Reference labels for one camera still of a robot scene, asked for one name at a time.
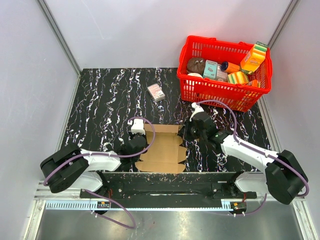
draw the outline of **grocery item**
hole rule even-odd
[[[199,73],[194,73],[194,72],[189,73],[188,76],[203,78]]]
[[[206,60],[203,71],[203,78],[215,80],[217,76],[218,63],[215,61]]]
[[[257,79],[255,79],[255,80],[253,80],[253,81],[248,82],[246,85],[260,88],[260,81],[258,81]]]
[[[193,57],[188,61],[186,70],[188,74],[196,73],[202,75],[204,74],[205,65],[205,60],[202,57]]]
[[[147,89],[155,102],[165,99],[166,95],[164,94],[164,92],[162,91],[162,89],[159,87],[158,84],[153,84],[151,86],[148,86]]]
[[[267,45],[257,41],[240,62],[240,70],[245,74],[253,74],[265,60],[267,50]]]
[[[221,70],[221,65],[218,64],[217,70],[216,70],[216,77],[214,80],[220,81],[220,82],[228,82],[228,73]]]
[[[228,82],[231,84],[247,84],[249,82],[248,76],[245,75],[242,71],[237,71],[230,73],[228,75]]]
[[[232,74],[232,73],[235,73],[235,72],[239,72],[240,71],[240,66],[236,65],[236,64],[233,64],[231,62],[228,62],[228,61],[224,61],[221,64],[221,70],[226,72],[226,73],[228,73],[228,74]]]

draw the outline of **white wall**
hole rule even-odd
[[[77,76],[35,0],[0,1],[0,239],[23,234]]]
[[[272,91],[267,104],[283,149],[309,178],[307,204],[320,233],[320,1],[304,0],[271,50]]]
[[[290,0],[46,0],[81,68],[178,67],[188,35],[268,43]]]

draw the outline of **plastic basket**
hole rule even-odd
[[[239,65],[252,46],[253,44],[245,42],[233,43],[218,41],[216,38],[188,36],[180,54],[177,71],[180,79],[181,99],[190,102],[219,100],[233,110],[248,111],[263,94],[271,90],[272,62],[269,49],[260,67],[252,75],[248,75],[250,81],[254,79],[260,81],[260,87],[188,76],[187,64],[192,57],[201,57],[219,64],[228,61]],[[208,105],[223,107],[213,102]]]

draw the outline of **brown cardboard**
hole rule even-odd
[[[187,149],[179,146],[181,137],[177,136],[179,125],[154,124],[155,140],[152,146],[140,160],[135,163],[137,169],[143,172],[178,174],[182,173],[186,166],[181,164],[186,160]],[[152,128],[149,124],[144,125],[146,139],[151,143],[153,138]]]

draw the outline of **cable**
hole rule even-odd
[[[226,107],[226,108],[230,111],[230,113],[231,113],[232,116],[233,116],[233,121],[234,121],[233,138],[234,138],[234,140],[235,140],[238,144],[243,145],[243,146],[247,147],[248,149],[253,150],[253,151],[255,151],[255,152],[259,153],[259,154],[265,155],[265,152],[264,152],[264,151],[261,151],[261,150],[255,148],[255,147],[253,147],[253,146],[250,146],[250,145],[246,144],[245,142],[240,142],[240,141],[239,141],[239,139],[238,139],[238,137],[237,137],[237,118],[236,118],[236,115],[235,115],[235,113],[231,110],[231,108],[228,107],[226,104],[224,104],[224,103],[221,102],[221,101],[213,100],[213,99],[211,99],[211,100],[199,101],[199,102],[197,102],[196,104],[199,105],[199,104],[210,103],[210,102],[211,102],[211,103],[221,104],[222,106]],[[309,185],[308,185],[307,181],[304,179],[304,177],[303,177],[297,170],[295,170],[295,169],[294,169],[293,167],[291,167],[289,164],[285,163],[284,161],[282,161],[281,159],[279,159],[279,158],[277,158],[277,157],[275,157],[275,156],[267,155],[267,157],[270,157],[271,159],[279,162],[280,164],[282,164],[283,166],[285,166],[286,168],[288,168],[290,171],[292,171],[295,175],[297,175],[297,176],[301,179],[301,181],[303,182],[303,184],[304,184],[304,186],[305,186],[305,193],[300,194],[300,195],[297,195],[297,197],[305,197],[305,196],[307,196],[307,195],[309,194],[309,190],[310,190]]]
[[[85,191],[86,191],[87,193],[93,195],[93,196],[98,197],[98,198],[108,200],[108,201],[110,202],[110,204],[111,204],[111,203],[114,203],[114,204],[118,205],[118,206],[119,206],[120,208],[122,208],[122,209],[125,211],[125,213],[128,214],[128,216],[131,218],[131,221],[132,221],[132,223],[133,223],[133,226],[129,226],[129,225],[123,224],[122,222],[119,222],[119,221],[114,220],[114,219],[112,219],[112,218],[110,218],[110,217],[103,216],[103,215],[98,214],[98,213],[95,212],[95,215],[96,215],[96,216],[99,216],[100,218],[103,218],[103,219],[107,219],[107,220],[109,220],[109,221],[111,221],[111,222],[113,222],[113,223],[115,223],[115,224],[118,224],[118,225],[120,225],[120,226],[122,226],[122,227],[124,227],[124,228],[127,228],[127,229],[135,229],[135,228],[137,227],[137,224],[136,224],[136,221],[135,221],[134,217],[133,217],[133,216],[131,215],[131,213],[130,213],[124,206],[122,206],[120,203],[118,203],[118,202],[115,201],[115,200],[112,200],[111,198],[108,198],[108,197],[105,197],[105,196],[101,196],[101,195],[99,195],[99,194],[96,194],[96,193],[94,193],[94,192],[92,192],[92,191],[90,191],[90,190],[86,190],[86,189],[85,189]]]
[[[147,123],[151,126],[151,128],[152,128],[152,132],[153,132],[152,140],[151,140],[151,143],[150,143],[145,149],[143,149],[142,151],[140,151],[140,152],[138,152],[138,153],[130,154],[130,155],[115,155],[115,154],[109,154],[109,153],[107,153],[107,152],[93,152],[93,153],[82,153],[82,154],[78,154],[78,155],[76,155],[76,156],[73,156],[73,157],[69,158],[67,161],[65,161],[64,163],[62,163],[62,164],[61,164],[60,166],[58,166],[55,170],[53,170],[53,171],[45,178],[45,180],[43,181],[43,185],[44,185],[44,186],[48,186],[48,181],[49,181],[49,179],[50,179],[54,174],[56,174],[60,169],[62,169],[62,168],[63,168],[64,166],[66,166],[67,164],[71,163],[73,160],[79,159],[79,158],[81,158],[81,157],[87,157],[87,156],[106,156],[106,157],[112,157],[112,158],[132,158],[132,157],[138,156],[138,155],[143,154],[144,152],[146,152],[146,151],[151,147],[151,145],[154,143],[154,141],[155,141],[155,138],[156,138],[156,130],[155,130],[155,127],[153,126],[153,124],[152,124],[148,119],[145,119],[144,117],[141,117],[141,116],[131,117],[131,118],[128,120],[128,122],[131,121],[131,120],[133,120],[133,119],[142,119],[142,120],[144,120],[145,122],[147,122]],[[131,218],[131,220],[132,220],[132,222],[133,222],[133,226],[125,225],[125,224],[123,224],[123,223],[121,223],[121,222],[119,222],[119,221],[116,221],[116,220],[114,220],[114,219],[112,219],[112,218],[109,218],[109,217],[107,217],[107,216],[103,216],[103,215],[98,214],[98,213],[96,213],[96,216],[99,216],[99,217],[101,217],[101,218],[107,219],[107,220],[109,220],[109,221],[111,221],[111,222],[113,222],[113,223],[115,223],[115,224],[118,224],[118,225],[120,225],[120,226],[122,226],[122,227],[125,227],[125,228],[128,228],[128,229],[135,229],[135,228],[136,228],[137,225],[136,225],[136,222],[135,222],[134,217],[133,217],[133,216],[131,215],[131,213],[130,213],[124,206],[122,206],[120,203],[118,203],[117,201],[114,201],[114,200],[112,200],[112,199],[110,199],[110,198],[108,198],[108,197],[98,195],[98,194],[96,194],[96,193],[94,193],[94,192],[92,192],[92,191],[90,191],[90,190],[85,189],[85,191],[86,191],[87,193],[93,195],[93,196],[98,197],[98,198],[108,200],[108,201],[110,202],[110,204],[111,204],[111,202],[114,203],[114,204],[117,204],[117,205],[118,205],[120,208],[122,208],[122,209],[128,214],[128,216]]]

